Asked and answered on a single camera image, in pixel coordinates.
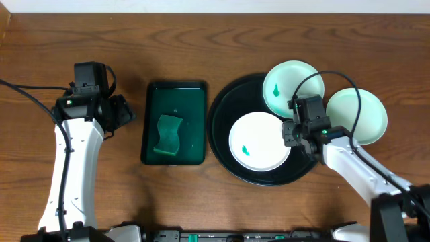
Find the mint green plate with stain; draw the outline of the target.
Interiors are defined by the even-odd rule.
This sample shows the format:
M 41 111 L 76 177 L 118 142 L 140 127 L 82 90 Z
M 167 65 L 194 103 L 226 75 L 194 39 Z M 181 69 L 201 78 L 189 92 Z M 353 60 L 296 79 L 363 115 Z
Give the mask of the mint green plate with stain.
M 372 93 L 359 89 L 361 112 L 354 132 L 354 139 L 361 145 L 379 140 L 388 126 L 388 115 L 382 102 Z M 326 113 L 331 126 L 343 126 L 352 131 L 358 111 L 358 97 L 354 88 L 342 89 L 327 103 Z

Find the white plate with green stain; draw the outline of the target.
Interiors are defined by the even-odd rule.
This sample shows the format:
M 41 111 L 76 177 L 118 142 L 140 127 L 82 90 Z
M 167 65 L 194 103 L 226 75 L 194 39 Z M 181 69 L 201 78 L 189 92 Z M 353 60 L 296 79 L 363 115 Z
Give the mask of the white plate with green stain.
M 266 172 L 278 168 L 290 156 L 284 145 L 283 122 L 267 112 L 251 112 L 240 117 L 230 129 L 228 145 L 244 168 Z

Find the green scrubbing sponge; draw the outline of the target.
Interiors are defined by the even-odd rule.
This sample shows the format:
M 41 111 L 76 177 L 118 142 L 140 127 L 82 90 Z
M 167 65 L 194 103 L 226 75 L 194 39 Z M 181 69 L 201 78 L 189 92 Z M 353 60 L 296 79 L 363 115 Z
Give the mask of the green scrubbing sponge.
M 179 152 L 179 127 L 183 119 L 176 116 L 161 115 L 157 122 L 157 132 L 159 141 L 154 146 L 153 151 L 169 156 L 176 156 Z

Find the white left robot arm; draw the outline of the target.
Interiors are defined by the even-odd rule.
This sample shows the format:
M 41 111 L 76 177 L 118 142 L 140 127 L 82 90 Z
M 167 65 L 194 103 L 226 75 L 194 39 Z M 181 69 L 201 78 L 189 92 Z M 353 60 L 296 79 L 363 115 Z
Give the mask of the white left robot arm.
M 135 118 L 122 95 L 70 95 L 57 99 L 56 159 L 50 195 L 33 235 L 22 241 L 141 241 L 136 224 L 97 228 L 94 209 L 97 161 L 106 133 Z

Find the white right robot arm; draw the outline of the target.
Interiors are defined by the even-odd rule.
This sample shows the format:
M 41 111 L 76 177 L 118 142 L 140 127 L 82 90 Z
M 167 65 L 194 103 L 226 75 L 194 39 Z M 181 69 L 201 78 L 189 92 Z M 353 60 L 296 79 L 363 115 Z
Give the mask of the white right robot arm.
M 341 225 L 331 241 L 428 241 L 429 185 L 414 186 L 381 165 L 342 126 L 285 121 L 284 144 L 337 172 L 370 207 L 370 225 Z

